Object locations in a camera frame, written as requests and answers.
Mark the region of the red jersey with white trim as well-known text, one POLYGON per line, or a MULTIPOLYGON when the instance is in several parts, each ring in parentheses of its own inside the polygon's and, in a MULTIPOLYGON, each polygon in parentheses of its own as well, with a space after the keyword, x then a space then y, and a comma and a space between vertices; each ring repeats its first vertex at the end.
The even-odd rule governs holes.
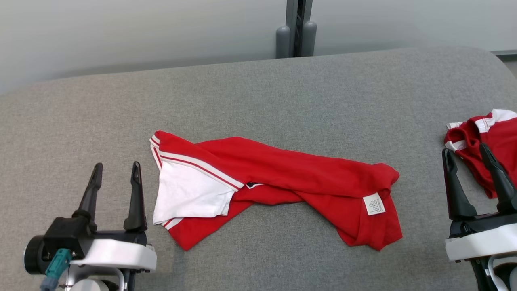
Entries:
POLYGON ((185 251, 250 206, 305 202, 349 246, 382 250, 402 239, 387 164, 289 151, 229 137, 192 143, 165 131, 150 138, 159 168, 153 223, 185 251))

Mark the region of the grey metal partition post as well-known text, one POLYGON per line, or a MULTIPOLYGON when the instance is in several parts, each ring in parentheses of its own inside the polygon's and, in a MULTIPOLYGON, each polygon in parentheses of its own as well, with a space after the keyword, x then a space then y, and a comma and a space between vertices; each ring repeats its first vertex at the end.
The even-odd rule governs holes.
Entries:
POLYGON ((313 0, 286 0, 286 23, 275 34, 275 57, 312 57, 317 24, 311 20, 313 0))

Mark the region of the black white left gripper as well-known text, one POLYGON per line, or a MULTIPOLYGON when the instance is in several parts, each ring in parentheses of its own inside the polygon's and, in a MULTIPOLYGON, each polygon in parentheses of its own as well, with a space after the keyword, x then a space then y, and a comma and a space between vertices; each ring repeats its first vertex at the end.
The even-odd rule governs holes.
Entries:
MULTIPOLYGON (((84 217, 91 232, 96 232, 95 212, 97 193, 102 185, 103 164, 94 166, 79 208, 72 214, 73 218, 84 217)), ((128 217, 124 220, 125 231, 101 231, 94 234, 92 245, 85 258, 72 260, 72 265, 86 265, 131 269, 154 272, 157 266, 157 254, 148 243, 147 218, 143 196, 141 165, 133 162, 130 183, 132 186, 128 217)))

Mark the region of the red shorts with white stripes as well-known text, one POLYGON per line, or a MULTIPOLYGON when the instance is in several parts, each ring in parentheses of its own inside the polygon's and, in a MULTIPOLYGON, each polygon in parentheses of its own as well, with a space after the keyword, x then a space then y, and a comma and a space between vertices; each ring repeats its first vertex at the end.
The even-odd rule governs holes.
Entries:
POLYGON ((466 122, 447 124, 445 147, 458 155, 488 198, 497 197, 489 171, 485 168, 479 145, 485 143, 517 187, 517 113, 493 109, 486 116, 466 122))

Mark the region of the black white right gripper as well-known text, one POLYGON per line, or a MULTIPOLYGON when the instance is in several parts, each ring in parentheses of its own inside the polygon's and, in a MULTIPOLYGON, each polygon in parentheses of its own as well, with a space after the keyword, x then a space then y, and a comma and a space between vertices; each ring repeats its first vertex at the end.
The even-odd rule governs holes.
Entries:
POLYGON ((481 143, 479 150, 492 177, 498 199, 496 207, 501 214, 476 217, 476 208, 469 202, 458 179, 454 153, 443 149, 448 215, 453 221, 445 250, 452 261, 517 252, 517 188, 489 146, 481 143))

